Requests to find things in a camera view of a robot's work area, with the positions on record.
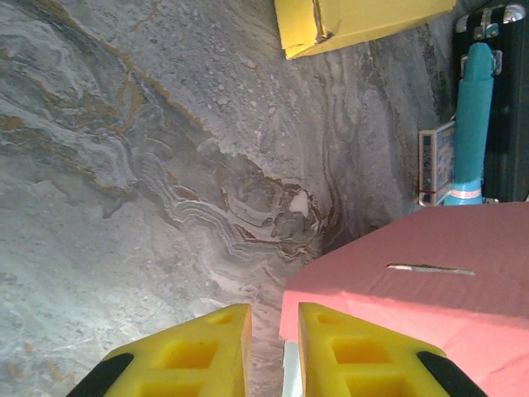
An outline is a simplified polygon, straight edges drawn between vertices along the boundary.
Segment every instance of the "metal latch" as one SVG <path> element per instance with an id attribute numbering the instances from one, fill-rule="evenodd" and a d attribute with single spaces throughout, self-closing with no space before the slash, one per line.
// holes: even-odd
<path id="1" fill-rule="evenodd" d="M 503 14 L 503 24 L 506 25 L 508 23 L 518 22 L 522 20 L 523 18 L 525 18 L 526 14 L 527 14 L 527 11 L 524 6 L 520 4 L 509 4 L 508 6 L 505 7 L 505 13 Z M 464 31 L 466 31 L 467 29 L 466 24 L 468 21 L 469 21 L 469 14 L 465 15 L 464 17 L 461 17 L 459 21 L 455 24 L 455 32 L 463 33 Z M 478 31 L 474 30 L 474 34 L 477 34 L 478 36 L 482 36 L 482 37 L 497 36 L 499 34 L 499 31 L 498 33 L 495 33 L 495 27 L 493 28 L 492 26 L 488 29 L 489 36 L 487 36 L 486 31 L 487 31 L 488 25 L 485 25 L 484 29 L 480 28 Z"/>
<path id="2" fill-rule="evenodd" d="M 499 26 L 497 23 L 492 23 L 492 17 L 493 10 L 500 7 L 487 8 L 483 11 L 481 14 L 481 25 L 474 28 L 474 40 L 480 41 L 499 35 Z"/>
<path id="3" fill-rule="evenodd" d="M 497 76 L 498 74 L 502 73 L 502 63 L 503 63 L 503 52 L 500 50 L 493 50 L 493 72 L 492 76 Z M 465 76 L 465 66 L 466 61 L 468 60 L 469 56 L 463 55 L 461 57 L 461 77 Z"/>

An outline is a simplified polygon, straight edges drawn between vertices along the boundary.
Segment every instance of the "black rubber edge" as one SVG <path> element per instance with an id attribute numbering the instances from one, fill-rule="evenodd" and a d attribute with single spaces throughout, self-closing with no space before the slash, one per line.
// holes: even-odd
<path id="1" fill-rule="evenodd" d="M 487 395 L 448 358 L 430 352 L 417 357 L 450 397 L 487 397 Z"/>
<path id="2" fill-rule="evenodd" d="M 101 361 L 66 397 L 103 397 L 133 359 L 131 353 L 123 353 Z"/>

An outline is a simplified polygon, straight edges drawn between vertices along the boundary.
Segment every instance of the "black suitcase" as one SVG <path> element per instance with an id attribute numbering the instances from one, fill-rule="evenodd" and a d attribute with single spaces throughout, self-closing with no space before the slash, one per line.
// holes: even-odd
<path id="1" fill-rule="evenodd" d="M 525 201 L 529 194 L 529 0 L 488 2 L 459 19 L 454 56 L 459 81 L 475 42 L 493 51 L 493 102 L 488 125 L 483 196 Z"/>

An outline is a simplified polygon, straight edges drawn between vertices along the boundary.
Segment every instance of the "marble floor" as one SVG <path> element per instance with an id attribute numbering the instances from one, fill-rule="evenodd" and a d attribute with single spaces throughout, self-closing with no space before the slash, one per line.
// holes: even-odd
<path id="1" fill-rule="evenodd" d="M 286 279 L 412 210 L 476 3 L 287 61 L 272 0 L 0 1 L 0 395 L 239 302 L 279 395 Z"/>

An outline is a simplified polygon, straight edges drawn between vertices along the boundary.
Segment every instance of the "yellow foam robot gripper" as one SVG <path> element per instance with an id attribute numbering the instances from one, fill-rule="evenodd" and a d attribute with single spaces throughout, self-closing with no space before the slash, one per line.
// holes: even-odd
<path id="1" fill-rule="evenodd" d="M 320 304 L 299 305 L 305 397 L 450 397 L 417 359 L 445 353 Z"/>
<path id="2" fill-rule="evenodd" d="M 250 305 L 234 304 L 119 347 L 70 395 L 245 397 L 250 342 Z"/>

